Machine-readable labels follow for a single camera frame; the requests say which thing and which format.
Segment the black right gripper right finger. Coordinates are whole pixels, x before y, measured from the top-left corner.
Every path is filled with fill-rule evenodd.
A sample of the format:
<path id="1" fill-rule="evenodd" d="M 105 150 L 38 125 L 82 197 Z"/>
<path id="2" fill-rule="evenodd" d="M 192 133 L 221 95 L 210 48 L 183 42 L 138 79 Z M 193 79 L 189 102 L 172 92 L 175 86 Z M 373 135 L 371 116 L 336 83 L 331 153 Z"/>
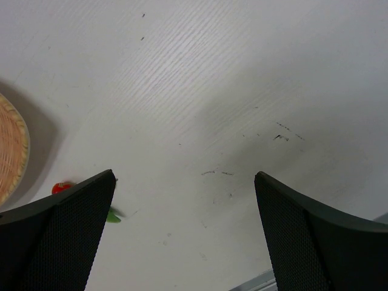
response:
<path id="1" fill-rule="evenodd" d="M 387 224 L 334 209 L 264 172 L 255 191 L 278 290 L 387 290 Z"/>

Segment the fake tomato sprig with leaves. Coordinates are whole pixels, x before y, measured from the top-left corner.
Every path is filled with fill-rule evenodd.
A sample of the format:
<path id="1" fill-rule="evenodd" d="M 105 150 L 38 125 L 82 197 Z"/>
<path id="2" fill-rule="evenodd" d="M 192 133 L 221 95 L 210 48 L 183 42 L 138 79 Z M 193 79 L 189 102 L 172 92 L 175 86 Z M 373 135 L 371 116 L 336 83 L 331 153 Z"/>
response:
<path id="1" fill-rule="evenodd" d="M 71 188 L 71 187 L 73 187 L 75 185 L 76 185 L 75 183 L 69 182 L 69 181 L 56 183 L 52 187 L 51 194 L 52 195 L 59 194 L 60 192 L 62 192 L 64 190 L 67 190 L 67 189 L 69 189 L 69 188 Z M 118 224 L 118 223 L 121 222 L 121 215 L 119 215 L 118 211 L 115 210 L 113 207 L 110 207 L 108 215 L 107 215 L 106 222 L 107 223 Z"/>

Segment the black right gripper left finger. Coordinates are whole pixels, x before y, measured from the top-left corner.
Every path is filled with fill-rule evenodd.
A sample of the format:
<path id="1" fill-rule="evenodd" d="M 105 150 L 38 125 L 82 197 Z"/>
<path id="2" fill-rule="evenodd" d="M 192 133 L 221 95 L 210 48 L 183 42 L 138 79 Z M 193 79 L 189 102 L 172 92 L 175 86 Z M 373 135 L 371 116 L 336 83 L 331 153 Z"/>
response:
<path id="1" fill-rule="evenodd" d="M 84 290 L 116 187 L 105 170 L 1 213 L 1 290 Z"/>

